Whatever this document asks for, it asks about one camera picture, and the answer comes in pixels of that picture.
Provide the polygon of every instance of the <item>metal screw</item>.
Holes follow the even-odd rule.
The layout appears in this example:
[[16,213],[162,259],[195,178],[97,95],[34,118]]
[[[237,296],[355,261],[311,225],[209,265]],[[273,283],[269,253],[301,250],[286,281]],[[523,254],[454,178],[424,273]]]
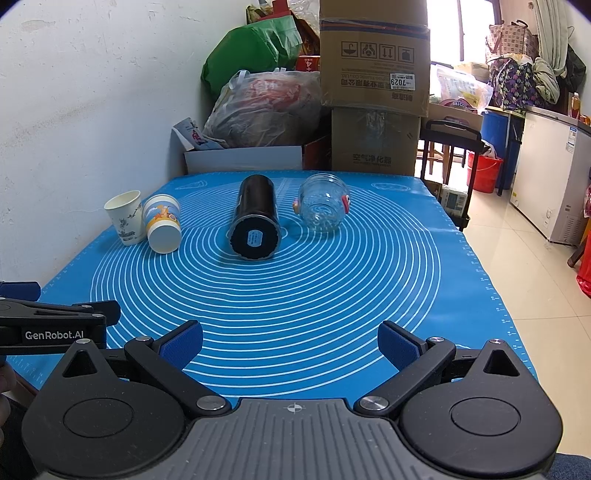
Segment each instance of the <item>metal screw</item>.
[[207,411],[221,410],[226,406],[226,400],[217,395],[206,395],[197,400],[197,406]]
[[365,410],[380,411],[388,406],[388,400],[383,397],[370,395],[359,400],[359,405]]

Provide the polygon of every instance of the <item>label sticker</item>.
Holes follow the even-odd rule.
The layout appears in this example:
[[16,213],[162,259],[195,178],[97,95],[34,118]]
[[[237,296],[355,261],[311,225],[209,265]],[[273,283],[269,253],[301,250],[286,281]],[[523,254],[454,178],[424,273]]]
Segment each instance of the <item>label sticker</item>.
[[249,247],[260,247],[262,243],[262,232],[260,230],[251,230],[248,232],[246,243]]
[[577,129],[570,127],[569,139],[566,141],[566,150],[569,153],[574,153],[574,146],[577,144]]
[[414,91],[414,73],[391,73],[390,88],[392,90]]

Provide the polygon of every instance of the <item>glass jar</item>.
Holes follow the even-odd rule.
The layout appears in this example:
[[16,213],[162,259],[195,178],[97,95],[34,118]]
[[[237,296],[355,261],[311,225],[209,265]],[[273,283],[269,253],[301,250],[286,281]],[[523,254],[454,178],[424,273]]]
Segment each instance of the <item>glass jar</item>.
[[330,173],[317,173],[301,185],[293,208],[311,230],[331,232],[349,213],[349,203],[344,181]]

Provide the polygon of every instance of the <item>hanging clothes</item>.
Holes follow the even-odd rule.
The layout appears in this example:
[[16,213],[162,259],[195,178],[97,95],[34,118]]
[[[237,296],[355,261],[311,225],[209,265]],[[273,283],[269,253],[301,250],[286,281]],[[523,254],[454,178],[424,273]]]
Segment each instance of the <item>hanging clothes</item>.
[[535,88],[544,100],[556,105],[560,97],[560,87],[552,67],[542,57],[536,58],[534,62],[534,81]]
[[566,71],[569,46],[564,0],[532,0],[540,37],[540,57],[554,70],[555,76]]

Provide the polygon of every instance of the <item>red object on freezer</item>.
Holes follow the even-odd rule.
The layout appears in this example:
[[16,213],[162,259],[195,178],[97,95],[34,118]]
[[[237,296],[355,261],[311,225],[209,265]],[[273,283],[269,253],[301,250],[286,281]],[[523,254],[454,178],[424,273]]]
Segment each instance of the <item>red object on freezer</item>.
[[583,290],[583,293],[588,297],[591,297],[591,241],[589,241],[589,237],[587,236],[586,245],[585,245],[585,253],[583,254],[583,259],[581,260],[581,268],[579,268],[579,274],[577,275],[577,282],[579,283],[579,287]]

